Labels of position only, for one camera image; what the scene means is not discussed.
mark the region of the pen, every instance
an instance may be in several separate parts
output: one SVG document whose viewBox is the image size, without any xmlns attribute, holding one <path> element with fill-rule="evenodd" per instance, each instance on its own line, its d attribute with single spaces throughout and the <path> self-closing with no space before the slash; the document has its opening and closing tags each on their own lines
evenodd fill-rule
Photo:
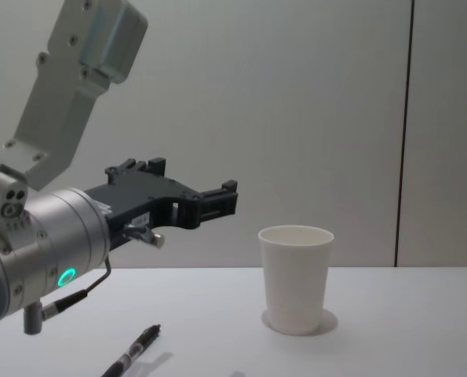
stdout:
<svg viewBox="0 0 467 377">
<path fill-rule="evenodd" d="M 156 324 L 144 330 L 130 348 L 116 361 L 102 377 L 120 377 L 132 366 L 132 363 L 148 349 L 160 335 L 160 325 Z"/>
</svg>

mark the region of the white wall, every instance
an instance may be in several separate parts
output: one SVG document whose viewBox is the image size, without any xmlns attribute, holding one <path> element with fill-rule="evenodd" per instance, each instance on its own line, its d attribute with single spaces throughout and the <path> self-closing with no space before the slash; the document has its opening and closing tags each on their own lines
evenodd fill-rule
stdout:
<svg viewBox="0 0 467 377">
<path fill-rule="evenodd" d="M 133 2 L 150 29 L 129 80 L 97 103 L 71 169 L 50 188 L 88 189 L 104 168 L 167 158 L 198 190 L 239 181 L 238 214 L 117 266 L 257 265 L 257 231 L 336 233 L 335 265 L 392 265 L 409 0 Z M 0 0 L 0 144 L 11 136 L 61 2 Z"/>
<path fill-rule="evenodd" d="M 467 0 L 416 0 L 401 265 L 467 265 Z"/>
</svg>

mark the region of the green led ring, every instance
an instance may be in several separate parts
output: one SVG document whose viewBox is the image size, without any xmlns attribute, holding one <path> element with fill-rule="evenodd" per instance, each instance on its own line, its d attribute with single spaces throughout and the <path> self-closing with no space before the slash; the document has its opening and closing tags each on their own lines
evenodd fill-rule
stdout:
<svg viewBox="0 0 467 377">
<path fill-rule="evenodd" d="M 60 275 L 59 282 L 57 285 L 63 287 L 67 283 L 71 282 L 76 276 L 76 269 L 67 269 L 62 275 Z"/>
</svg>

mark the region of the paper cup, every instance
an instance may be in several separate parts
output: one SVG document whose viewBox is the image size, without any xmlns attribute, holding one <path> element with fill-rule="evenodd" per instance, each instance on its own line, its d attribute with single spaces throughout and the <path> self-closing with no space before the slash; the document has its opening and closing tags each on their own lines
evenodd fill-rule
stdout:
<svg viewBox="0 0 467 377">
<path fill-rule="evenodd" d="M 307 335 L 323 313 L 334 236 L 310 226 L 281 225 L 259 232 L 269 326 L 286 335 Z"/>
</svg>

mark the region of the white table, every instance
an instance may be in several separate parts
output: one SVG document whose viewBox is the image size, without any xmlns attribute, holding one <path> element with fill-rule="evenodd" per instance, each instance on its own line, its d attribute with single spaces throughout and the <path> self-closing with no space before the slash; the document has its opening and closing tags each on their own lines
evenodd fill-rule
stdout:
<svg viewBox="0 0 467 377">
<path fill-rule="evenodd" d="M 267 329 L 263 289 L 260 269 L 115 270 L 41 335 L 23 334 L 21 313 L 0 322 L 0 377 L 100 376 L 156 323 L 146 372 L 127 377 L 467 377 L 465 268 L 331 269 L 325 307 L 339 325 L 315 337 Z"/>
</svg>

